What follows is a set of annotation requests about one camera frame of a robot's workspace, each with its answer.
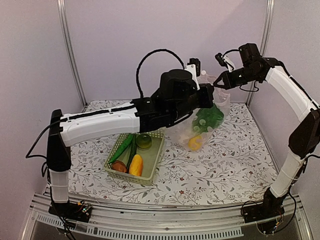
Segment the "white wall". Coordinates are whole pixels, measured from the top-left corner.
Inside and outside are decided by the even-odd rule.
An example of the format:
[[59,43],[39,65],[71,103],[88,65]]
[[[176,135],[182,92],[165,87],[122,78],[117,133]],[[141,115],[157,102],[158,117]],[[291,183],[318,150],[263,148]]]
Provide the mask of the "white wall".
[[[289,73],[320,103],[320,1],[275,1],[266,56],[282,60]],[[252,111],[281,167],[288,138],[299,122],[282,97],[266,83],[254,96]],[[320,239],[320,161],[311,158],[295,186],[314,239]]]
[[[0,239],[16,240],[34,192],[41,193],[42,159],[25,155],[51,112],[78,112],[57,1],[0,2]],[[46,137],[35,153],[46,154]]]
[[[215,54],[247,42],[260,45],[267,1],[68,0],[65,7],[79,75],[92,101],[138,98],[136,69],[154,49],[170,49],[185,63],[199,58],[202,69],[220,75],[225,69]],[[140,71],[145,96],[159,87],[163,72],[179,67],[168,53],[148,58]],[[246,101],[246,92],[231,92],[233,102]]]

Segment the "clear plastic bag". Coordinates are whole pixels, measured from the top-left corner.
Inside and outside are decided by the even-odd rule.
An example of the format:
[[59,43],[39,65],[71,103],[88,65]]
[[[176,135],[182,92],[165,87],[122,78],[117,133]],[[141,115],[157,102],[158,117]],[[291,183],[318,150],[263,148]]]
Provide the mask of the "clear plastic bag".
[[[215,79],[216,77],[202,71],[198,82],[212,84]],[[195,110],[188,119],[166,131],[166,135],[188,150],[198,151],[201,149],[230,112],[230,93],[215,88],[213,99],[212,108]]]

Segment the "basket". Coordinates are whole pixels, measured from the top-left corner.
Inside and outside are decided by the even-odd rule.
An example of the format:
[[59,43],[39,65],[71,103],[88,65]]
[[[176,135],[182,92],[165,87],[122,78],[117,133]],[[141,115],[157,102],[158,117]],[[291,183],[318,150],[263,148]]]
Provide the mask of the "basket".
[[[116,140],[108,158],[104,163],[104,170],[106,170],[110,177],[122,179],[136,184],[150,186],[152,184],[158,161],[161,158],[161,153],[164,148],[165,134],[164,131],[158,129],[156,131],[147,132],[152,139],[152,145],[148,149],[141,149],[137,147],[136,154],[141,155],[143,159],[143,170],[141,176],[134,176],[129,173],[124,173],[111,169],[112,163],[108,163],[110,158],[115,154],[118,147],[127,138],[128,133],[122,133]],[[130,155],[130,146],[119,156],[118,161],[127,165]]]

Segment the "floral pattern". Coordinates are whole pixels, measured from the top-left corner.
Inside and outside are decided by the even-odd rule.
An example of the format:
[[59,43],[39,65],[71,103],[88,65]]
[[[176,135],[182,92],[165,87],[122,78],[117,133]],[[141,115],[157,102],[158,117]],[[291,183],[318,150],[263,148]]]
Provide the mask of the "floral pattern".
[[[93,101],[86,111],[124,102]],[[187,151],[166,137],[151,186],[111,178],[104,171],[116,140],[111,135],[71,148],[71,193],[155,205],[217,205],[260,200],[277,176],[245,104],[231,104],[229,116],[200,151]]]

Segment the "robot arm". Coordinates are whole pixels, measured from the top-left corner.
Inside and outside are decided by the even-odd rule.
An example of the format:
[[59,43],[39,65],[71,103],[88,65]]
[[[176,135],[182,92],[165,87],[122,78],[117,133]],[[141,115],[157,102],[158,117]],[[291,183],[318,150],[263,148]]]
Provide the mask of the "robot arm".
[[68,173],[70,147],[76,143],[107,135],[145,133],[174,126],[197,108],[213,106],[214,88],[198,84],[196,65],[173,69],[161,75],[160,86],[151,97],[133,99],[121,106],[77,114],[53,111],[47,143],[52,207],[49,212],[62,218],[88,222],[90,208],[79,211],[69,202]]
[[[232,89],[252,81],[266,81],[282,95],[300,121],[300,125],[289,137],[289,153],[285,163],[277,179],[266,190],[263,203],[243,208],[245,222],[253,222],[284,213],[284,198],[305,170],[307,155],[312,153],[320,142],[320,107],[288,74],[282,62],[260,56],[253,43],[239,47],[239,52],[243,67],[223,72],[213,86]],[[225,67],[221,56],[220,53],[217,54],[216,59]]]

